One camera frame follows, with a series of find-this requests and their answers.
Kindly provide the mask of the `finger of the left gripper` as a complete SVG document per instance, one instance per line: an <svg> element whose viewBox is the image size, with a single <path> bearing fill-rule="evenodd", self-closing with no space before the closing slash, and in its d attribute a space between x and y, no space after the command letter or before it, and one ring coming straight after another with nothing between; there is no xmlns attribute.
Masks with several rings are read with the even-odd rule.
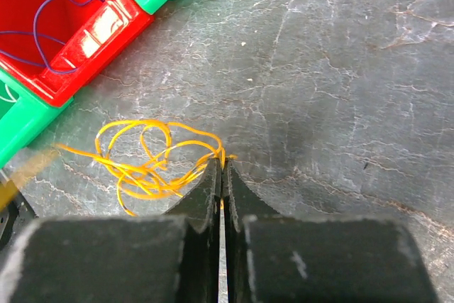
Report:
<svg viewBox="0 0 454 303"><path fill-rule="evenodd" d="M51 148L39 152L26 161L20 168L11 174L6 183L1 183L1 210L5 209L33 177L44 170L59 153Z"/></svg>

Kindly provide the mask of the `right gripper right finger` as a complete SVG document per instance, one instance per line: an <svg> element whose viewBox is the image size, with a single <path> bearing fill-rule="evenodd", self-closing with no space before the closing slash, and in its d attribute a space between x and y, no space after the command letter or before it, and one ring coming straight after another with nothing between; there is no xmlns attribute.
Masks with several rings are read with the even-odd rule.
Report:
<svg viewBox="0 0 454 303"><path fill-rule="evenodd" d="M230 302L437 302L401 223L362 215L285 216L232 162L222 176Z"/></svg>

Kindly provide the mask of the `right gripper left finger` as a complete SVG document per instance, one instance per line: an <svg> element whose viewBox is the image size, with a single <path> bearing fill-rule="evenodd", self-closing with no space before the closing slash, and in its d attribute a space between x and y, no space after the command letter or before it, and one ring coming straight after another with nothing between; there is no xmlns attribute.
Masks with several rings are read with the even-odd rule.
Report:
<svg viewBox="0 0 454 303"><path fill-rule="evenodd" d="M2 302L216 302L221 166L164 214L29 218L1 255Z"/></svg>

